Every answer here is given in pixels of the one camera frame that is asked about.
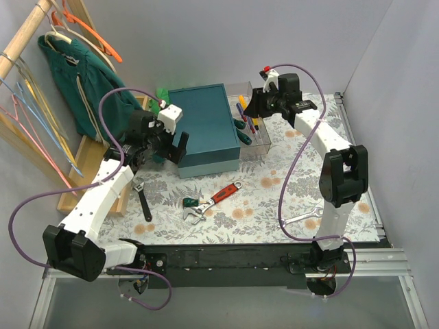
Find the long green screwdriver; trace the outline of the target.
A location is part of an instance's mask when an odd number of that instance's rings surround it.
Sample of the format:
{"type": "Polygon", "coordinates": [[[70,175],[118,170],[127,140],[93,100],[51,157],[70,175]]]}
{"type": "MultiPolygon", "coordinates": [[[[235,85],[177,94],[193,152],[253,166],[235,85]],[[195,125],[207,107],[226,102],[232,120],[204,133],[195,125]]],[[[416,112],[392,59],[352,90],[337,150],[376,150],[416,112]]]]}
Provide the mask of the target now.
{"type": "Polygon", "coordinates": [[[243,133],[241,130],[236,129],[237,137],[238,139],[244,144],[244,145],[251,145],[252,139],[245,133],[243,133]]]}

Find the orange handled screwdriver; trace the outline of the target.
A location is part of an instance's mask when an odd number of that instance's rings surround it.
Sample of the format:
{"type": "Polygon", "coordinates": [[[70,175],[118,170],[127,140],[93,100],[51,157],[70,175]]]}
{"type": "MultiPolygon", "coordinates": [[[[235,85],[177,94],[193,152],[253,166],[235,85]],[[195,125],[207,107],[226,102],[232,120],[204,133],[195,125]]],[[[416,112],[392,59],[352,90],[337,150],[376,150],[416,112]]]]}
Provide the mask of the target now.
{"type": "Polygon", "coordinates": [[[245,109],[247,107],[247,102],[246,102],[244,96],[239,95],[238,100],[239,100],[239,103],[241,104],[241,106],[243,107],[243,109],[245,109]]]}

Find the stubby green screwdriver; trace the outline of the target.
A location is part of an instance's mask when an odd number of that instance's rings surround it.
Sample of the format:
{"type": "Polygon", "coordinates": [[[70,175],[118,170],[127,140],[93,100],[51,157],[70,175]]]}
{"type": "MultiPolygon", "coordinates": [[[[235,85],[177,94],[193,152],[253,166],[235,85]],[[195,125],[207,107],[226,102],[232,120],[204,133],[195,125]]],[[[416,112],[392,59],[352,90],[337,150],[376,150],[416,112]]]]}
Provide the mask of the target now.
{"type": "Polygon", "coordinates": [[[194,199],[194,198],[186,197],[186,198],[184,198],[184,199],[182,200],[182,205],[183,205],[185,208],[188,208],[188,207],[197,207],[197,206],[199,206],[200,204],[203,204],[203,202],[200,201],[199,199],[194,199]]]}

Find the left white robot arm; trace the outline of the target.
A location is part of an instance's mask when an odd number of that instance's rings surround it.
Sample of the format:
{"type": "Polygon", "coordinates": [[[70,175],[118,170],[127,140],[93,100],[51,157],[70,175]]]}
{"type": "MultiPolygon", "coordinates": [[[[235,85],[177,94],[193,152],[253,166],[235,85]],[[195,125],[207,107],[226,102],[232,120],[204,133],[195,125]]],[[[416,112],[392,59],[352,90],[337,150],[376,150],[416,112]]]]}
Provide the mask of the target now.
{"type": "Polygon", "coordinates": [[[53,268],[88,282],[104,269],[118,265],[132,274],[145,269],[146,258],[138,250],[140,242],[119,239],[100,246],[99,230],[122,190],[131,186],[134,174],[145,162],[146,151],[152,150],[175,164],[185,156],[188,133],[183,132],[178,144],[173,144],[182,116],[182,109],[175,105],[158,114],[145,110],[131,114],[123,133],[127,141],[121,147],[112,144],[106,150],[93,180],[97,186],[86,190],[58,226],[48,226],[43,232],[48,262],[53,268]]]}

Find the teal storage box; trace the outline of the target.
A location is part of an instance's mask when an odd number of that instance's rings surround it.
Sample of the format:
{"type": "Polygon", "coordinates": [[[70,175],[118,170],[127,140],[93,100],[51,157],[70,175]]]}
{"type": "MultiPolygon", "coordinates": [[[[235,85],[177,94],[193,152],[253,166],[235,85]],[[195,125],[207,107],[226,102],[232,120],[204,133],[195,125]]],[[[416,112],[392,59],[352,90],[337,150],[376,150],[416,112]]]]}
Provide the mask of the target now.
{"type": "Polygon", "coordinates": [[[236,171],[241,146],[223,84],[169,91],[173,105],[182,109],[174,144],[189,134],[186,155],[178,164],[180,178],[236,171]]]}

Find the blue red screwdriver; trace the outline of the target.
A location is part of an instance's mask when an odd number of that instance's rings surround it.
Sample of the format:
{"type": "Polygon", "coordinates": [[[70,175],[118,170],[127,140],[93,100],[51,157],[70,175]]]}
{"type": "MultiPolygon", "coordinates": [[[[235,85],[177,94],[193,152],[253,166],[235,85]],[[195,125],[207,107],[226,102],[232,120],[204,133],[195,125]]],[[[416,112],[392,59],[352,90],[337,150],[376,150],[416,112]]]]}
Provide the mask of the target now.
{"type": "Polygon", "coordinates": [[[248,125],[249,125],[249,127],[250,127],[250,131],[251,131],[253,134],[256,134],[256,130],[255,130],[255,127],[254,127],[254,124],[253,124],[253,118],[251,118],[251,117],[247,117],[247,122],[248,122],[248,125]]]}

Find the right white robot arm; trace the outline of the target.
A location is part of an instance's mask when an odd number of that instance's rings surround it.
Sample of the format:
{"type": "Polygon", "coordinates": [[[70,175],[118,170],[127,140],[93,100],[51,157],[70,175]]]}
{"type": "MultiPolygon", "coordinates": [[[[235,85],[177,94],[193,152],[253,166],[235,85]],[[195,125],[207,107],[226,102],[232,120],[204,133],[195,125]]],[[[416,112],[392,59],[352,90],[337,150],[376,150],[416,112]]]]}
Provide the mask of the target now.
{"type": "Polygon", "coordinates": [[[297,74],[267,68],[260,75],[264,85],[253,89],[244,114],[252,118],[280,114],[323,160],[319,179],[322,222],[313,238],[317,251],[310,255],[311,266],[323,273],[334,266],[332,251],[343,245],[349,215],[368,190],[368,151],[363,145],[352,145],[324,122],[317,105],[302,98],[297,74]]]}

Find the clear plastic container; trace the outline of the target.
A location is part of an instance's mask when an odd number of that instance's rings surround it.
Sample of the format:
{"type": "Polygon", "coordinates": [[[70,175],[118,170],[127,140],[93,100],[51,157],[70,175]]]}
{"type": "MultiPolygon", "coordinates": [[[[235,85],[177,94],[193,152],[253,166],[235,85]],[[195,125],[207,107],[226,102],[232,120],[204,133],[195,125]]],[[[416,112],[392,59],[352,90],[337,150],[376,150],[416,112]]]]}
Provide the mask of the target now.
{"type": "MultiPolygon", "coordinates": [[[[238,96],[243,95],[247,105],[250,103],[252,96],[252,85],[250,82],[239,82],[233,84],[226,84],[226,96],[228,98],[230,111],[234,119],[242,120],[238,109],[236,107],[236,103],[239,102],[238,96]]],[[[259,121],[259,131],[256,131],[256,134],[253,134],[250,131],[250,127],[248,122],[246,121],[246,128],[242,130],[243,133],[247,134],[252,139],[251,145],[244,145],[239,139],[239,144],[241,145],[240,151],[240,159],[249,158],[252,156],[263,156],[266,155],[271,146],[271,140],[265,126],[265,123],[262,119],[258,119],[259,121]]]]}

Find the red handled adjustable wrench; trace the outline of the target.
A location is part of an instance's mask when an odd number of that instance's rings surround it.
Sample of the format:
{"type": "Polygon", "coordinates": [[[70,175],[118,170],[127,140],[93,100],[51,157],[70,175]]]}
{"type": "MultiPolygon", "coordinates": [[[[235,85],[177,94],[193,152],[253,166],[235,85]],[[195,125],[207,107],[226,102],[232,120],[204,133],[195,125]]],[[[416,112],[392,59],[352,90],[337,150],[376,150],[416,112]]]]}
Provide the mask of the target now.
{"type": "Polygon", "coordinates": [[[241,187],[241,182],[234,182],[214,194],[214,196],[212,196],[206,203],[200,204],[199,206],[185,207],[185,209],[183,210],[182,219],[186,220],[189,215],[193,216],[195,218],[191,222],[193,225],[196,225],[199,222],[206,220],[204,214],[208,209],[226,199],[227,197],[230,197],[232,194],[236,193],[241,187]]]}

